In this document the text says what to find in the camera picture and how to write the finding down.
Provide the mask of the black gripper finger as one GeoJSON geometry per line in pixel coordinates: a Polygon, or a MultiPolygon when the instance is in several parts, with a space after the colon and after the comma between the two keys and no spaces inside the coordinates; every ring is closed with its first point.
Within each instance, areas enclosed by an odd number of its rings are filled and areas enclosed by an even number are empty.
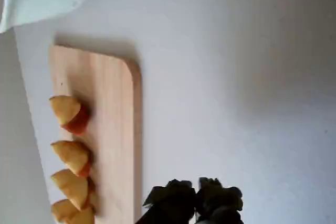
{"type": "Polygon", "coordinates": [[[215,178],[201,177],[196,194],[197,223],[242,224],[243,193],[237,187],[223,187],[215,178]]]}
{"type": "Polygon", "coordinates": [[[143,207],[148,210],[136,224],[189,223],[195,214],[196,191],[189,180],[173,179],[154,186],[143,207]]]}

